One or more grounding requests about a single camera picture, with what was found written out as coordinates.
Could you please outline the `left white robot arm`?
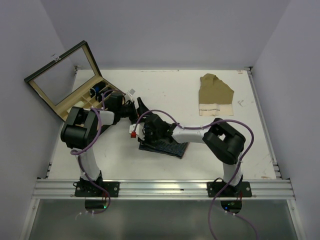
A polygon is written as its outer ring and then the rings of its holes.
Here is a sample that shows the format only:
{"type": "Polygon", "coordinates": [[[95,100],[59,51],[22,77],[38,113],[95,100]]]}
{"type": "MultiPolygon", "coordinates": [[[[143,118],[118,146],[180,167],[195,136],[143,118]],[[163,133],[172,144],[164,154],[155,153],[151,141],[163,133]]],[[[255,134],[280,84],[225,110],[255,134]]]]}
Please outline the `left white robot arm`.
{"type": "Polygon", "coordinates": [[[71,108],[60,139],[70,148],[70,154],[76,157],[79,165],[80,178],[75,185],[78,192],[95,197],[106,192],[93,145],[109,126],[117,124],[122,118],[129,118],[134,124],[141,114],[149,110],[141,98],[137,98],[137,106],[135,103],[129,96],[115,92],[102,101],[101,108],[71,108]]]}

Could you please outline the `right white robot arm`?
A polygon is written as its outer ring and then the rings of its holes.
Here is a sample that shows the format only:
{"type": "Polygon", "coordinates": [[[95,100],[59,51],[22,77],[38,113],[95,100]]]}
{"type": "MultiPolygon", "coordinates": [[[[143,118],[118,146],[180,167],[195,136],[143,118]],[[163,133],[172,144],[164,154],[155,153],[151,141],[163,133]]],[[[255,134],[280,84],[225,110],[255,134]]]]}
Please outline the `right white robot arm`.
{"type": "Polygon", "coordinates": [[[238,167],[246,138],[221,118],[215,118],[210,127],[181,127],[177,123],[167,123],[157,114],[145,119],[141,133],[141,144],[150,148],[163,146],[173,148],[188,143],[205,144],[214,156],[222,162],[223,192],[235,196],[241,190],[243,174],[238,167]]]}

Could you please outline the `navy striped underwear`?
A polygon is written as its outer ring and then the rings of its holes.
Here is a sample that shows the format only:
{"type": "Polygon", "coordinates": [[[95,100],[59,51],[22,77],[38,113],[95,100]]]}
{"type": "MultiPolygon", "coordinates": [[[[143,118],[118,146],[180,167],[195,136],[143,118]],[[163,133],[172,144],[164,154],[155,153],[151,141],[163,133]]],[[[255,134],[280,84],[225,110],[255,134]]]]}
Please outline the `navy striped underwear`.
{"type": "Polygon", "coordinates": [[[141,142],[138,149],[142,151],[164,154],[182,159],[189,146],[188,142],[184,143],[166,143],[163,141],[141,142]]]}

